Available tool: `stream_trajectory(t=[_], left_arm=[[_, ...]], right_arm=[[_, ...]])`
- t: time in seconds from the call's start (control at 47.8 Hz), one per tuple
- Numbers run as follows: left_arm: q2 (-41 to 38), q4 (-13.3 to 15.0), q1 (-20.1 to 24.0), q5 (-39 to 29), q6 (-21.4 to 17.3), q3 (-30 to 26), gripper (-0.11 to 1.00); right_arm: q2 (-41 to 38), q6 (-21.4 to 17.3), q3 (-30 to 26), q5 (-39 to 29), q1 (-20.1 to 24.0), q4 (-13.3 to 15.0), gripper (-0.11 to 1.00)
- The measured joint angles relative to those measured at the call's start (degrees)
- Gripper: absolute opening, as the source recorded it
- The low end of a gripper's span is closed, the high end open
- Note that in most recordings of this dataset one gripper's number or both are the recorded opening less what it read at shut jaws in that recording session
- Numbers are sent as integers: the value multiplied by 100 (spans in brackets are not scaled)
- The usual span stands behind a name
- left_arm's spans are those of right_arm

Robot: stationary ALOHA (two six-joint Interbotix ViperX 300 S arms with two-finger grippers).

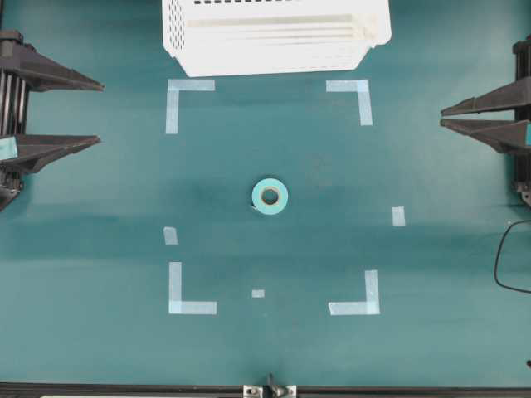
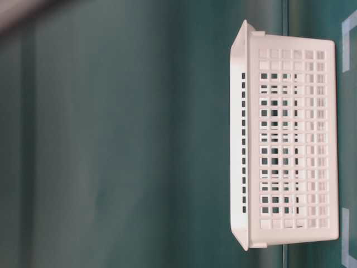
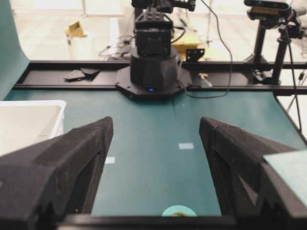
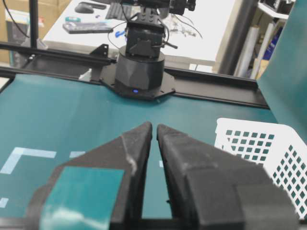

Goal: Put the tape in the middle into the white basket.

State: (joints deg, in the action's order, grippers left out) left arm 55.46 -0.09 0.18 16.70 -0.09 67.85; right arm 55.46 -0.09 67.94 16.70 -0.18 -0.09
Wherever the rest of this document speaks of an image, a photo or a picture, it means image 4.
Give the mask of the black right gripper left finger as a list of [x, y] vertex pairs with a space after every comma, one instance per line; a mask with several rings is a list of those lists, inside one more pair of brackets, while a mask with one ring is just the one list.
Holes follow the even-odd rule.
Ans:
[[56, 166], [33, 194], [29, 230], [121, 230], [142, 217], [152, 124]]

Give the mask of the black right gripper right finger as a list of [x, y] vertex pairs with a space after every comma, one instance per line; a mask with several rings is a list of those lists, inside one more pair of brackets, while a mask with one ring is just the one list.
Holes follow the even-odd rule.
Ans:
[[264, 168], [159, 124], [174, 216], [199, 230], [297, 230], [287, 193]]

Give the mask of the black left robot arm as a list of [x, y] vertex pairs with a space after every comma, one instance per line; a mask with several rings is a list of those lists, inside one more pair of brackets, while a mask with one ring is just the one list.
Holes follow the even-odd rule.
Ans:
[[100, 82], [123, 97], [154, 100], [175, 93], [175, 79], [165, 72], [161, 48], [169, 46], [169, 29], [162, 19], [169, 13], [183, 15], [195, 10], [194, 0], [120, 0], [119, 4], [140, 6], [126, 20], [126, 45], [116, 62], [104, 66]]

